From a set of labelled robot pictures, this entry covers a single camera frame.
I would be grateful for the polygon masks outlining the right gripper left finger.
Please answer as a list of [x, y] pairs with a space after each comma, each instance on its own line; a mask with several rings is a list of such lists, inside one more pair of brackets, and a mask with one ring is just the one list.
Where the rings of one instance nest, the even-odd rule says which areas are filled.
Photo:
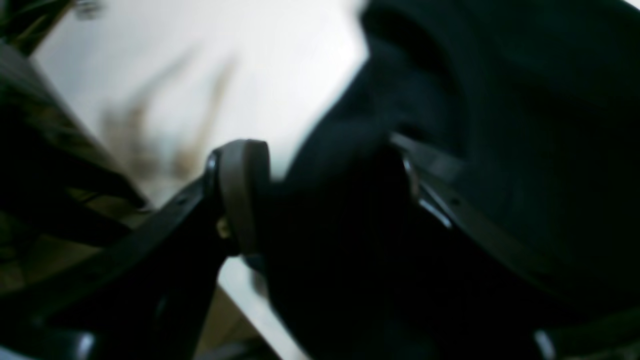
[[265, 141], [213, 150], [202, 176], [130, 235], [1, 298], [3, 360], [189, 360], [227, 258], [258, 253]]

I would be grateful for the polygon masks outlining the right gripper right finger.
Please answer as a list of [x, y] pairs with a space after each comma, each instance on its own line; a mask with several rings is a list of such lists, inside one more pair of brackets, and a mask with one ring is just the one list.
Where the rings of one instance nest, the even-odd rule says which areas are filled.
[[532, 334], [544, 360], [637, 360], [639, 308], [614, 312], [620, 298], [613, 287], [556, 256], [535, 251], [508, 234], [458, 194], [453, 182], [464, 164], [434, 146], [393, 132], [390, 142], [402, 156], [412, 201], [445, 228], [458, 229], [532, 286], [594, 314], [583, 325], [538, 329]]

